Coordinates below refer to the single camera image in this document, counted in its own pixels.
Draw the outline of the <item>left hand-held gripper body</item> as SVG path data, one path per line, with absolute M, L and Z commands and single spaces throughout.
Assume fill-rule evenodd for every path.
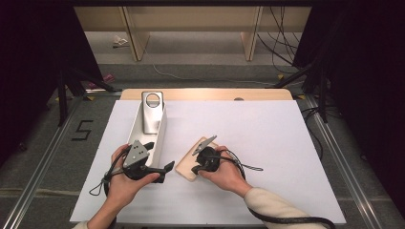
M 149 150 L 146 150 L 143 145 L 140 141 L 135 140 L 123 161 L 123 173 L 132 180 L 139 180 L 149 175 L 148 168 L 150 167 L 146 165 Z

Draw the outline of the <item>beige phone case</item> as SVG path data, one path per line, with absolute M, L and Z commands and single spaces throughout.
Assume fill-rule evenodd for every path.
M 198 165 L 198 153 L 200 153 L 207 146 L 216 148 L 217 144 L 214 142 L 215 138 L 215 135 L 211 136 L 210 138 L 203 136 L 200 140 L 198 140 L 176 165 L 176 172 L 188 181 L 194 181 L 197 175 L 192 172 L 192 168 Z

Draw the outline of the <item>aluminium floor rail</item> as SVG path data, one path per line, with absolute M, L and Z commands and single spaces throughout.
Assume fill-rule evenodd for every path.
M 80 103 L 80 97 L 68 102 L 62 122 L 57 105 L 41 115 L 25 143 L 27 150 L 12 156 L 0 170 L 0 229 L 19 227 Z
M 365 192 L 363 191 L 358 179 L 355 177 L 350 164 L 346 160 L 339 144 L 337 143 L 328 123 L 324 121 L 324 118 L 317 114 L 315 116 L 315 122 L 326 141 L 331 155 L 337 165 L 339 172 L 344 179 L 352 199 L 357 206 L 357 209 L 365 221 L 368 229 L 382 229 L 382 224 L 378 219 L 373 205 L 368 200 Z

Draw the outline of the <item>dark curtain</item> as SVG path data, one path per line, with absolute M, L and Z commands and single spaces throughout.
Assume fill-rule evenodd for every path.
M 310 2 L 296 62 L 311 62 L 339 14 L 347 14 L 324 58 L 330 92 L 405 217 L 405 0 Z
M 57 88 L 102 74 L 72 6 L 0 0 L 0 166 Z

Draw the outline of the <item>white crumpled paper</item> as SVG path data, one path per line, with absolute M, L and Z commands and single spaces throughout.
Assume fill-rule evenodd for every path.
M 118 35 L 114 36 L 113 39 L 113 48 L 121 48 L 121 47 L 127 47 L 128 46 L 128 41 L 124 38 L 119 37 Z

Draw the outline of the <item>white storage box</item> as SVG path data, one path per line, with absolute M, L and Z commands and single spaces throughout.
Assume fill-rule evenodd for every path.
M 128 142 L 134 143 L 135 140 L 140 141 L 142 144 L 148 142 L 154 142 L 155 146 L 152 150 L 149 150 L 149 157 L 146 162 L 148 167 L 157 168 L 160 164 L 160 154 L 162 152 L 162 145 L 166 129 L 166 111 L 163 110 L 163 117 L 160 122 L 159 132 L 156 135 L 147 135 L 143 132 L 143 119 L 142 119 L 142 101 L 140 102 L 132 130 L 129 134 Z

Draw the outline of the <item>person's right hand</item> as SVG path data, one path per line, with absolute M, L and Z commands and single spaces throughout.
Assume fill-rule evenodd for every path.
M 230 158 L 225 146 L 217 147 L 216 151 L 224 158 Z M 199 175 L 210 180 L 222 190 L 232 192 L 241 198 L 252 189 L 252 186 L 246 182 L 237 166 L 225 159 L 220 160 L 220 166 L 216 172 L 199 171 Z

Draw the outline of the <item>wooden shelf unit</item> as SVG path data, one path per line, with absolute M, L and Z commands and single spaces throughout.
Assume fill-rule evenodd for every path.
M 84 31 L 124 31 L 133 58 L 140 61 L 152 31 L 235 31 L 251 61 L 256 35 L 302 32 L 310 7 L 76 7 Z

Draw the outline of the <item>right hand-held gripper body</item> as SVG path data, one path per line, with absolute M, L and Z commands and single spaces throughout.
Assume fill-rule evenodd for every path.
M 220 166 L 221 154 L 217 152 L 210 143 L 216 138 L 215 135 L 208 139 L 203 140 L 197 145 L 197 148 L 193 152 L 193 156 L 196 156 L 197 165 L 201 165 L 200 171 L 216 172 Z

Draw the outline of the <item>pink floor object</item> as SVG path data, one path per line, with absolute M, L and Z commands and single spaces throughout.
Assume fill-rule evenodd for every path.
M 111 83 L 111 82 L 114 82 L 114 81 L 115 81 L 115 77 L 114 77 L 113 75 L 111 75 L 110 73 L 107 74 L 107 75 L 105 75 L 105 76 L 103 77 L 103 79 L 102 79 L 102 82 L 103 82 L 103 83 L 106 83 L 106 84 Z M 97 89 L 97 88 L 98 88 L 98 85 L 95 84 L 95 83 L 89 83 L 88 86 L 89 86 L 89 88 L 90 88 L 91 90 L 94 90 L 94 89 Z

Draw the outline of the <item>person's left hand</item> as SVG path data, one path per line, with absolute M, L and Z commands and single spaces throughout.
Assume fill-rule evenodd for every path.
M 149 174 L 140 180 L 132 180 L 124 174 L 112 176 L 107 202 L 110 205 L 124 207 L 132 202 L 137 192 L 144 186 L 155 181 L 160 175 Z

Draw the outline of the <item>black metal stand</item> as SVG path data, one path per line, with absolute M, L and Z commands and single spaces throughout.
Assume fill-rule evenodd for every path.
M 90 81 L 109 93 L 121 92 L 121 89 L 116 89 L 103 82 L 102 77 L 92 77 L 90 74 L 73 67 L 61 70 L 57 77 L 59 126 L 64 124 L 69 114 L 66 89 L 69 89 L 74 96 L 83 96 L 86 93 L 86 90 L 81 84 L 82 81 Z
M 293 81 L 297 80 L 301 76 L 306 77 L 303 86 L 301 87 L 302 91 L 305 94 L 312 94 L 315 91 L 318 92 L 318 113 L 320 114 L 322 120 L 325 123 L 327 123 L 328 122 L 326 115 L 327 78 L 323 67 L 316 61 L 309 63 L 303 69 L 299 70 L 296 73 L 293 73 L 286 79 L 281 80 L 274 86 L 271 86 L 271 89 L 281 89 L 286 85 L 292 83 Z

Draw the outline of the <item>white table mat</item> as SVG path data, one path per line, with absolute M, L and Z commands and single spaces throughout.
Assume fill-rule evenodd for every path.
M 168 101 L 160 165 L 179 162 L 203 136 L 226 146 L 247 168 L 247 181 L 311 216 L 345 223 L 298 105 L 293 100 Z M 120 223 L 167 226 L 258 226 L 237 195 L 177 172 L 142 188 Z

